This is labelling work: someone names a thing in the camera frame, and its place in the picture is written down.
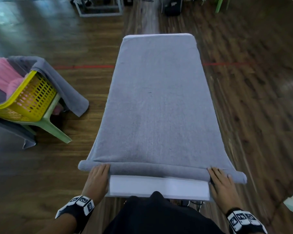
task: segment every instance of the green plastic stool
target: green plastic stool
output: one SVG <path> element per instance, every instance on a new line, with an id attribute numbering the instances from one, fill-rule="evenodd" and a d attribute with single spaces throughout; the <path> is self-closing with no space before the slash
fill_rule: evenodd
<path id="1" fill-rule="evenodd" d="M 69 138 L 64 132 L 62 132 L 60 129 L 58 129 L 55 125 L 53 125 L 50 122 L 50 116 L 59 102 L 61 96 L 59 94 L 56 94 L 53 101 L 51 102 L 49 108 L 47 109 L 46 113 L 43 115 L 40 121 L 38 122 L 15 122 L 20 125 L 22 125 L 24 128 L 26 128 L 28 131 L 30 131 L 32 134 L 36 135 L 36 132 L 32 130 L 29 125 L 31 126 L 38 126 L 45 131 L 49 132 L 50 134 L 54 135 L 55 137 L 59 138 L 61 141 L 65 143 L 71 142 L 71 138 Z"/>
<path id="2" fill-rule="evenodd" d="M 223 0 L 215 0 L 215 2 L 218 2 L 217 7 L 216 7 L 216 11 L 215 11 L 215 13 L 218 13 L 220 10 L 220 7 L 222 6 Z M 227 1 L 226 10 L 228 10 L 229 3 L 230 3 L 230 0 Z"/>

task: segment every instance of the gray towel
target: gray towel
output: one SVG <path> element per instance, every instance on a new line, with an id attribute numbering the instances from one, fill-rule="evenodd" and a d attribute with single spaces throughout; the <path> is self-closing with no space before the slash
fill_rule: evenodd
<path id="1" fill-rule="evenodd" d="M 66 106 L 78 117 L 89 107 L 89 101 L 79 94 L 65 79 L 57 73 L 43 58 L 35 56 L 11 56 L 10 65 L 21 75 L 25 76 L 31 70 L 36 70 L 46 77 L 63 98 Z M 0 103 L 4 102 L 6 94 L 0 90 Z M 24 138 L 24 149 L 36 144 L 34 135 L 21 125 L 0 118 L 0 127 Z"/>
<path id="2" fill-rule="evenodd" d="M 123 39 L 98 135 L 78 168 L 101 163 L 112 175 L 202 181 L 215 166 L 246 183 L 225 152 L 192 35 Z"/>

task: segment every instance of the black wristband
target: black wristband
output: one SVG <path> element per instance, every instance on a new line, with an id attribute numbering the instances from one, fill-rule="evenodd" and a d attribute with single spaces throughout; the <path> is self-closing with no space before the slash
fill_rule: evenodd
<path id="1" fill-rule="evenodd" d="M 267 234 L 264 225 L 253 214 L 240 208 L 230 209 L 226 213 L 226 218 L 230 224 L 230 233 L 250 234 L 261 232 Z"/>
<path id="2" fill-rule="evenodd" d="M 69 213 L 76 219 L 77 227 L 75 233 L 81 233 L 94 209 L 93 201 L 86 196 L 76 196 L 64 207 L 58 210 L 55 218 L 58 218 L 64 213 Z"/>

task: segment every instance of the wooden floor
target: wooden floor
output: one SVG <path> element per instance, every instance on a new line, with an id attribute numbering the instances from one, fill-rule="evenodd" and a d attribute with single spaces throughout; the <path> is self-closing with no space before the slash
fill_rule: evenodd
<path id="1" fill-rule="evenodd" d="M 122 17 L 79 18 L 68 0 L 0 1 L 0 56 L 38 55 L 62 68 L 114 65 L 124 35 L 193 34 L 226 151 L 248 176 L 238 186 L 245 209 L 269 233 L 293 233 L 293 213 L 282 204 L 293 195 L 293 2 L 231 0 L 218 14 L 212 1 L 184 2 L 171 18 L 159 5 L 135 0 Z M 86 181 L 77 165 L 97 135 L 113 69 L 58 71 L 89 110 L 60 120 L 69 144 L 39 130 L 38 144 L 23 151 L 21 139 L 0 129 L 0 233 L 37 232 Z M 106 198 L 85 232 L 102 233 L 123 202 Z M 215 204 L 202 213 L 227 232 Z"/>

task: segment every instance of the green stool leg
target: green stool leg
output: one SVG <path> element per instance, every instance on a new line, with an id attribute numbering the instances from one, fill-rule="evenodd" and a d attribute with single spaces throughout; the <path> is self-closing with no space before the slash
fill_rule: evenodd
<path id="1" fill-rule="evenodd" d="M 35 122 L 35 125 L 39 126 L 65 143 L 72 141 L 72 139 L 69 138 L 64 132 L 53 125 L 49 119 L 42 118 L 39 122 Z"/>
<path id="2" fill-rule="evenodd" d="M 230 0 L 227 1 L 227 6 L 226 6 L 226 10 L 228 10 L 228 7 L 229 7 L 229 3 L 230 3 Z"/>
<path id="3" fill-rule="evenodd" d="M 33 135 L 36 135 L 37 133 L 32 129 L 30 128 L 30 126 L 28 125 L 22 125 L 22 127 L 24 127 L 26 130 L 28 130 L 30 133 L 32 133 Z"/>
<path id="4" fill-rule="evenodd" d="M 220 7 L 222 6 L 222 3 L 223 3 L 223 0 L 219 0 L 219 1 L 218 1 L 218 4 L 217 4 L 216 12 L 215 12 L 215 13 L 218 13 L 218 12 L 219 12 Z"/>

